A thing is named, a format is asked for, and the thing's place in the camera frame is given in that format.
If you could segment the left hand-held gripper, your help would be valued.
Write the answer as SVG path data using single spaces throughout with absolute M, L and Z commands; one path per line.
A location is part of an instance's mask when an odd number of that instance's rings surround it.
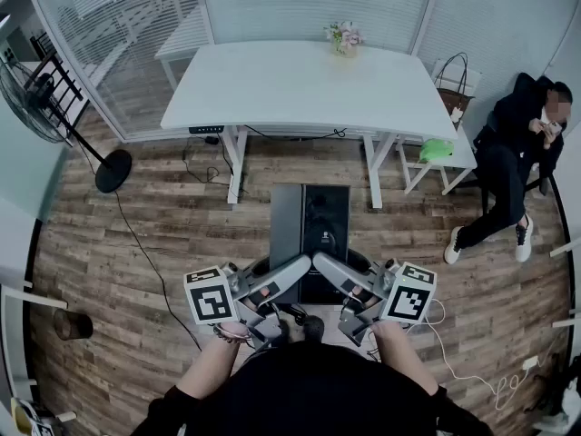
M 276 310 L 252 293 L 270 290 L 267 302 L 293 304 L 299 301 L 298 282 L 309 271 L 311 258 L 302 254 L 271 268 L 270 257 L 252 263 L 244 271 L 233 263 L 188 272 L 183 276 L 186 298 L 198 325 L 240 322 L 248 328 L 249 340 L 258 351 L 281 337 Z

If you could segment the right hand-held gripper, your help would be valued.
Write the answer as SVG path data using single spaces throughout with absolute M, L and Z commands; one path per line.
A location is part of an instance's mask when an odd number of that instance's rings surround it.
M 421 323 L 437 287 L 435 272 L 396 259 L 379 266 L 354 250 L 348 250 L 346 262 L 318 251 L 312 257 L 312 264 L 328 282 L 348 296 L 341 310 L 339 329 L 356 346 L 361 346 L 367 329 L 375 323 Z M 380 302 L 362 310 L 349 297 L 356 286 L 372 292 Z

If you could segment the black rectangular box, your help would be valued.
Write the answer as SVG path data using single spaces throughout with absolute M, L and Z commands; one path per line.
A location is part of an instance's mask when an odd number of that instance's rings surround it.
M 349 221 L 348 186 L 277 184 L 271 192 L 271 267 L 317 251 L 345 262 Z M 277 302 L 335 305 L 343 299 L 344 295 L 311 267 Z

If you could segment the person's left forearm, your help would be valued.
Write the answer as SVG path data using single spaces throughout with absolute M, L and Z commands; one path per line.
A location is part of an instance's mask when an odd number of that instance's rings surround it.
M 202 400 L 217 391 L 231 376 L 241 341 L 248 334 L 239 322 L 220 323 L 216 336 L 202 349 L 176 387 L 185 394 Z

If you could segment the person's right forearm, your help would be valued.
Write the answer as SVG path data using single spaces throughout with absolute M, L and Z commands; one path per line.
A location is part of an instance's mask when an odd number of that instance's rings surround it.
M 438 383 L 419 358 L 406 332 L 397 322 L 383 321 L 371 326 L 381 362 L 404 374 L 430 396 L 438 392 Z

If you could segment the person's left hand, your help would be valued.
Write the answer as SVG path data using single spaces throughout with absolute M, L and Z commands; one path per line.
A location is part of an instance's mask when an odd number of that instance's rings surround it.
M 257 312 L 268 301 L 269 296 L 270 290 L 267 287 L 262 287 L 259 291 L 243 298 L 241 302 L 250 310 Z

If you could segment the person's right hand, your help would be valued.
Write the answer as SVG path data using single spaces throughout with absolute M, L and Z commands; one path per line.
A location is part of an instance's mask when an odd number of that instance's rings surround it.
M 359 286 L 356 286 L 350 293 L 349 297 L 362 309 L 367 310 L 368 308 L 372 307 L 373 305 L 380 302 L 380 298 L 377 297 L 372 292 L 369 292 L 364 289 L 360 289 Z

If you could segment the person's black top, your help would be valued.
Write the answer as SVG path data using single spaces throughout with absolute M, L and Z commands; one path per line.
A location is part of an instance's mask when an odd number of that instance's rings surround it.
M 344 347 L 295 342 L 251 357 L 201 399 L 172 387 L 131 436 L 493 436 L 445 389 L 430 395 Z

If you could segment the white side table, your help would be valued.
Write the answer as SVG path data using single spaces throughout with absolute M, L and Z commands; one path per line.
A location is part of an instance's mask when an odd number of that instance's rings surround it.
M 439 72 L 439 69 L 447 60 L 437 60 L 434 70 L 432 73 L 432 80 L 435 83 L 435 77 Z M 458 68 L 448 68 L 446 70 L 446 76 L 457 76 L 460 77 L 460 70 Z M 481 73 L 472 71 L 468 68 L 468 86 L 466 89 L 466 94 L 471 95 L 473 99 L 473 93 L 478 86 L 481 78 Z M 431 170 L 438 170 L 441 175 L 442 183 L 444 189 L 442 193 L 444 195 L 451 192 L 459 183 L 470 173 L 476 166 L 476 158 L 472 152 L 472 146 L 463 130 L 462 119 L 458 129 L 456 129 L 458 137 L 452 141 L 454 143 L 454 153 L 446 158 L 433 160 L 430 162 L 421 162 L 419 159 L 412 163 L 410 162 L 405 154 L 404 143 L 406 142 L 417 142 L 423 143 L 428 140 L 426 137 L 414 137 L 414 136 L 401 136 L 398 139 L 396 150 L 399 153 L 399 158 L 403 168 L 403 175 L 405 179 L 406 188 L 404 193 L 410 193 L 419 183 L 419 181 L 424 177 L 424 175 Z

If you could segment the large white desk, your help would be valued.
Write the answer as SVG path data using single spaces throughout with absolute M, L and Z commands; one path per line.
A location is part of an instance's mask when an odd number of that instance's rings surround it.
M 437 88 L 415 56 L 361 46 L 352 58 L 328 43 L 261 41 L 206 45 L 190 62 L 162 117 L 164 130 L 220 126 L 236 203 L 249 128 L 286 135 L 326 128 L 361 136 L 371 202 L 382 206 L 379 167 L 397 138 L 455 140 Z

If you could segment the black office chair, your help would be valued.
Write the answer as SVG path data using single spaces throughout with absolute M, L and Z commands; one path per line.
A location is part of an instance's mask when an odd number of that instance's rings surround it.
M 487 143 L 494 137 L 497 132 L 497 118 L 493 111 L 491 111 L 487 116 L 487 122 L 482 127 L 478 135 L 473 141 L 473 152 L 475 153 L 475 157 L 478 157 L 478 152 L 485 146 Z M 487 186 L 481 179 L 482 170 L 480 165 L 474 171 L 474 175 L 476 176 L 475 179 L 471 181 L 465 182 L 466 187 L 477 187 L 481 190 L 481 206 L 482 206 L 482 213 L 487 214 L 488 212 L 488 197 L 489 197 L 489 190 Z M 549 187 L 549 179 L 551 175 L 548 177 L 538 178 L 532 183 L 528 183 L 525 188 L 525 193 L 537 188 L 543 196 L 547 196 L 548 194 L 548 187 Z

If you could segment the brown handbag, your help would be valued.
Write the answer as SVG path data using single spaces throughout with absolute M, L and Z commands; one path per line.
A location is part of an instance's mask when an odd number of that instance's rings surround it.
M 460 77 L 446 76 L 448 68 L 458 68 Z M 458 129 L 462 116 L 472 99 L 471 95 L 466 94 L 468 86 L 468 55 L 464 52 L 459 52 L 451 56 L 439 69 L 435 77 L 435 85 L 448 111 L 451 122 Z

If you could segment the pink flower bouquet vase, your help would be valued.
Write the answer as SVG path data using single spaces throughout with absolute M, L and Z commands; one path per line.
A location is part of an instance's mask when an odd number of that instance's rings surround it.
M 338 56 L 355 57 L 358 47 L 364 42 L 358 27 L 351 21 L 329 24 L 324 31 L 331 43 L 332 53 Z

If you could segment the white bench table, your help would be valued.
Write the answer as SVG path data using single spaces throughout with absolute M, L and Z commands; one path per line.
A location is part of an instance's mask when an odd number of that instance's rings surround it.
M 212 40 L 207 34 L 202 10 L 196 6 L 177 25 L 154 55 L 154 58 L 162 64 L 162 69 L 173 90 L 176 90 L 178 82 L 170 63 L 191 59 L 200 47 L 209 44 L 212 44 Z

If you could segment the black metal rack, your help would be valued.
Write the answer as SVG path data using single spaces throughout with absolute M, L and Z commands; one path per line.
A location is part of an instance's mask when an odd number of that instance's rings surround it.
M 25 79 L 25 89 L 41 77 L 49 76 L 54 84 L 55 101 L 63 110 L 68 123 L 75 128 L 88 104 L 83 88 L 75 79 L 72 69 L 57 53 L 47 33 L 38 37 L 32 36 L 30 42 L 40 62 L 30 67 L 32 73 Z

